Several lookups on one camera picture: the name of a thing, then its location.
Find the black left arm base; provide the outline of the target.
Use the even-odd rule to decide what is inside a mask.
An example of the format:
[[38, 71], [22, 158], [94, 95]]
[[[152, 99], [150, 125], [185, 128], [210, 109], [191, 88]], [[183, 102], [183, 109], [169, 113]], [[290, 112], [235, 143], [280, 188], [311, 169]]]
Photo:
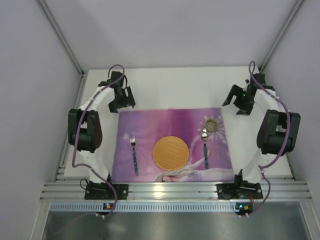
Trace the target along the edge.
[[[118, 200], [126, 200], [129, 194], [129, 185], [124, 183], [113, 183], [111, 176], [107, 182], [114, 188]], [[80, 180], [80, 187], [85, 190], [85, 200], [115, 200], [116, 195], [112, 188], [105, 182], [94, 183], [83, 178]]]

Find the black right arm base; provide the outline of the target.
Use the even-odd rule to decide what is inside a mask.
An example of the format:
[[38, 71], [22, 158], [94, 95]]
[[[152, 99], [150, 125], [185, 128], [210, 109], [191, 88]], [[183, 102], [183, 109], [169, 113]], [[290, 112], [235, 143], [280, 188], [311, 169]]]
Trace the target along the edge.
[[234, 175], [233, 183], [216, 185], [219, 200], [250, 200], [263, 199], [261, 185], [243, 179], [243, 170]]

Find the round wooden plate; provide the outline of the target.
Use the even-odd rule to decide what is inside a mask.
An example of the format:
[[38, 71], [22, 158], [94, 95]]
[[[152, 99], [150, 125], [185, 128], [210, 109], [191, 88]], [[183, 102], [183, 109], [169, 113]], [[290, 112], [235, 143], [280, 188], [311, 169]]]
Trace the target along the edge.
[[175, 171], [185, 166], [189, 159], [189, 148], [179, 137], [165, 136], [153, 147], [155, 164], [163, 170]]

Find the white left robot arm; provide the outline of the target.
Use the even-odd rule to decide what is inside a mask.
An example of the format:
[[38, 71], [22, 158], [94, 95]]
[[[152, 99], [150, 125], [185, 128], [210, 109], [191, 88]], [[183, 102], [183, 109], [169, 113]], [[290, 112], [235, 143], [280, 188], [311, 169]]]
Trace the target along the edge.
[[102, 152], [107, 119], [103, 114], [118, 114], [120, 109], [136, 105], [124, 70], [110, 70], [107, 77], [82, 106], [68, 112], [68, 143], [73, 146], [71, 166], [87, 168], [89, 181], [94, 184], [104, 184], [110, 178]]

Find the spoon with teal handle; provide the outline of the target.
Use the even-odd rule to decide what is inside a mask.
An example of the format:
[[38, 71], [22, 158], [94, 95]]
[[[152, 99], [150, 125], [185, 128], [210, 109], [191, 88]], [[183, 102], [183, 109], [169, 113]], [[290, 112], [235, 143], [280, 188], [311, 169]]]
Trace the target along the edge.
[[207, 138], [208, 138], [208, 133], [206, 128], [202, 128], [200, 131], [200, 138], [203, 141], [203, 152], [204, 152], [204, 164], [205, 164], [205, 169], [209, 169], [209, 162], [208, 162], [208, 149], [207, 149]]

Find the small grey cup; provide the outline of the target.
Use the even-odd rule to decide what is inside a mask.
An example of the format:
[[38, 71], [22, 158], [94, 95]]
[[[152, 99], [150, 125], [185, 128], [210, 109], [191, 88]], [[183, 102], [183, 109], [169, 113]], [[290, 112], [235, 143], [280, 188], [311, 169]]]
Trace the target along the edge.
[[219, 128], [219, 122], [214, 118], [209, 118], [205, 121], [204, 127], [209, 133], [214, 133]]

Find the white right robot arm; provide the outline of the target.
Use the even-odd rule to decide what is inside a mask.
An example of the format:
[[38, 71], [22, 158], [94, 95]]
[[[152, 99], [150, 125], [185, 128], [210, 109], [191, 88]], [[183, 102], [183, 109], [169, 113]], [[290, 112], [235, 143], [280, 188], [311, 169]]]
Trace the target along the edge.
[[232, 85], [222, 108], [230, 104], [237, 108], [234, 123], [226, 130], [231, 134], [240, 130], [236, 148], [248, 153], [248, 161], [238, 173], [256, 184], [279, 158], [293, 151], [301, 116], [288, 110], [263, 73], [252, 74], [245, 82], [244, 87]]

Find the purple Frozen placemat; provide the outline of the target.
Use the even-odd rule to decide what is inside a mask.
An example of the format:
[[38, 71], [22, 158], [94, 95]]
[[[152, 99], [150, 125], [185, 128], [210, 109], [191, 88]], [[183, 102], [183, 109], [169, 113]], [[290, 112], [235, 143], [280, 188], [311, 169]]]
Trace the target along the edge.
[[[201, 129], [207, 119], [219, 127], [207, 132], [208, 166], [205, 168]], [[138, 176], [135, 175], [130, 136], [135, 137]], [[167, 136], [182, 139], [189, 148], [185, 166], [164, 170], [153, 159], [153, 148]], [[111, 179], [115, 183], [133, 182], [227, 182], [234, 178], [221, 108], [161, 109], [123, 111], [119, 114]]]

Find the fork with teal handle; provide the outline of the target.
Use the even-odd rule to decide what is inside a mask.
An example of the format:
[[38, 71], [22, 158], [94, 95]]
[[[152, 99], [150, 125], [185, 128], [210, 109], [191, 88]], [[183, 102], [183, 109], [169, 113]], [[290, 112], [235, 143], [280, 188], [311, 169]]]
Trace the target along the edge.
[[137, 163], [137, 155], [136, 155], [136, 138], [134, 135], [130, 136], [130, 145], [132, 148], [132, 157], [133, 157], [133, 165], [134, 165], [134, 173], [136, 176], [139, 175], [138, 163]]

